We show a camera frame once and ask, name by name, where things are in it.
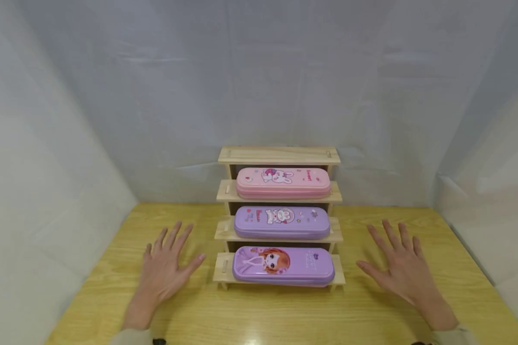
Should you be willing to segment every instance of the pink pencil case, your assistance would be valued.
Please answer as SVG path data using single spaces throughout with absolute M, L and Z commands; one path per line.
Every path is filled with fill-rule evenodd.
M 241 247 L 233 275 L 242 282 L 325 287 L 334 280 L 330 254 L 322 248 Z
M 322 199 L 331 187 L 320 168 L 244 168 L 236 190 L 244 199 Z
M 320 207 L 244 206 L 234 230 L 248 238 L 317 240 L 330 233 L 330 219 Z

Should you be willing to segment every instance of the human hand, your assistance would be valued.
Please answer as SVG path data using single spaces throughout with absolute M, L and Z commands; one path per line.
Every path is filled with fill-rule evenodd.
M 202 253 L 194 258 L 188 266 L 179 268 L 180 251 L 194 226 L 193 224 L 186 226 L 182 235 L 176 239 L 180 225 L 182 225 L 180 221 L 175 224 L 165 243 L 167 228 L 164 228 L 153 245 L 153 251 L 152 245 L 147 244 L 140 284 L 127 307 L 123 330 L 149 328 L 157 306 L 176 294 L 204 261 L 205 254 Z
M 407 226 L 399 223 L 399 239 L 387 219 L 382 224 L 391 246 L 380 237 L 374 226 L 368 225 L 367 228 L 386 257 L 388 270 L 382 272 L 365 261 L 357 261 L 357 266 L 381 288 L 400 296 L 418 309 L 432 330 L 454 329 L 459 321 L 435 285 L 418 237 L 413 237 L 411 241 Z

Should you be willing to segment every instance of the wooden display stand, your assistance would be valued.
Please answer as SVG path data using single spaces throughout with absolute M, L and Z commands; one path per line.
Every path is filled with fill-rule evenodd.
M 330 217 L 330 233 L 319 240 L 290 240 L 290 239 L 248 239 L 239 237 L 234 230 L 234 215 L 244 204 L 300 204 L 324 208 L 328 215 L 332 214 L 333 204 L 341 203 L 342 197 L 338 183 L 331 182 L 331 193 L 323 199 L 243 199 L 236 191 L 236 177 L 241 168 L 249 166 L 299 166 L 322 168 L 331 176 L 332 167 L 340 164 L 340 157 L 335 148 L 262 148 L 225 146 L 219 155 L 219 163 L 225 164 L 228 179 L 221 180 L 217 201 L 225 204 L 226 216 L 219 222 L 215 239 L 223 241 L 225 253 L 217 255 L 213 281 L 227 288 L 227 284 L 244 283 L 236 280 L 232 274 L 234 253 L 231 249 L 244 242 L 287 243 L 290 245 L 312 243 L 317 246 L 327 246 L 332 254 L 332 262 L 336 276 L 329 284 L 333 290 L 336 286 L 345 285 L 345 277 L 339 255 L 334 250 L 337 243 L 343 242 L 340 223 L 337 218 Z

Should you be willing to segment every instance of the wrist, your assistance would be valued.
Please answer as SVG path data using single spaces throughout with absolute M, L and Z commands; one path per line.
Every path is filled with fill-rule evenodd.
M 143 291 L 136 291 L 132 297 L 127 312 L 125 312 L 125 320 L 122 330 L 128 328 L 135 330 L 147 330 L 157 308 L 157 301 Z
M 451 331 L 459 325 L 451 306 L 441 295 L 418 301 L 416 308 L 432 331 Z

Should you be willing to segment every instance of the wooden shelf tier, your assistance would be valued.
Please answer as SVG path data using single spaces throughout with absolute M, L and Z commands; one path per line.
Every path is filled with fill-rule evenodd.
M 256 146 L 225 146 L 219 155 L 220 164 L 273 165 L 338 165 L 336 148 L 266 148 Z

